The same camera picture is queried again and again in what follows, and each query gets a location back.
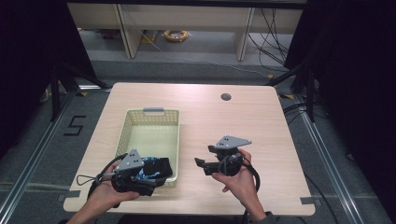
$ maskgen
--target round hole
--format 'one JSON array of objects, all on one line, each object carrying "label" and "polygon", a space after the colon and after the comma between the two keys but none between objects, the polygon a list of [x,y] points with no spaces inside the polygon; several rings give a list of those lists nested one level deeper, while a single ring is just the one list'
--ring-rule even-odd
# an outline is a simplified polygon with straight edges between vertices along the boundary
[{"label": "round hole", "polygon": [[231,95],[230,95],[229,93],[223,93],[223,94],[221,95],[221,99],[222,99],[223,101],[229,101],[229,100],[231,100]]}]

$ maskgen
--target human hand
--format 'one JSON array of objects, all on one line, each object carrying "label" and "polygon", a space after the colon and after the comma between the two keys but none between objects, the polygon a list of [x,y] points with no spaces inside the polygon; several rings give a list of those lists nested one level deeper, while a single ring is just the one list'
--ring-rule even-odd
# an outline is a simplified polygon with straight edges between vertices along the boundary
[{"label": "human hand", "polygon": [[[241,148],[239,152],[246,160],[251,162],[251,155],[248,152]],[[212,177],[225,185],[223,192],[230,191],[246,207],[253,221],[262,220],[266,217],[257,195],[253,174],[247,167],[242,166],[239,173],[234,176],[213,173]]]},{"label": "human hand", "polygon": [[[118,162],[114,162],[106,170],[105,174],[112,173],[118,164]],[[117,192],[111,185],[111,181],[109,179],[105,179],[96,187],[88,198],[88,201],[69,220],[68,223],[89,223],[112,208],[114,205],[137,199],[139,196],[139,193],[133,191]]]}]

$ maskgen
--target wooden table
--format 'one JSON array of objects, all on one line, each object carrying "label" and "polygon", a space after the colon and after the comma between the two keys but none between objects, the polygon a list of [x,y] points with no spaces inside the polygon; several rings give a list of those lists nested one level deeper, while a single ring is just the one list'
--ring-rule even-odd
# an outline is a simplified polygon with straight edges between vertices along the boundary
[{"label": "wooden table", "polygon": [[[223,93],[232,96],[221,99]],[[225,135],[245,138],[260,174],[260,200],[277,216],[310,216],[315,206],[302,204],[311,194],[306,184],[282,108],[272,87],[194,84],[117,83],[114,85],[77,175],[95,176],[114,158],[127,109],[171,107],[180,110],[178,176],[174,186],[156,188],[151,197],[125,202],[109,212],[181,215],[242,215],[245,208],[223,185],[206,176],[194,158],[217,161],[208,145]],[[64,209],[77,211],[91,184],[79,197],[66,198]]]}]

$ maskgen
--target plastic basket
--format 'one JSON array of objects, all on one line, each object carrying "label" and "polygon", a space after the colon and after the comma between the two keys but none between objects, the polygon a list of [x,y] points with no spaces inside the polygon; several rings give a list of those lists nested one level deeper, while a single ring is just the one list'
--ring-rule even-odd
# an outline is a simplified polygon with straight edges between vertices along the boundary
[{"label": "plastic basket", "polygon": [[137,149],[141,157],[169,158],[177,179],[180,113],[170,108],[133,108],[126,112],[116,156]]}]

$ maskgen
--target sleeve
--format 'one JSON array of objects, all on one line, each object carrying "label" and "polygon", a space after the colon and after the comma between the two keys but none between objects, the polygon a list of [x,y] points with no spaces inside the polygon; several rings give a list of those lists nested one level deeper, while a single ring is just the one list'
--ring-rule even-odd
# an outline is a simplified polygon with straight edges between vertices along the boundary
[{"label": "sleeve", "polygon": [[252,223],[252,224],[276,224],[275,217],[271,212],[266,212],[265,215],[267,215],[267,217],[265,219],[256,221],[256,222],[250,222],[250,223]]}]

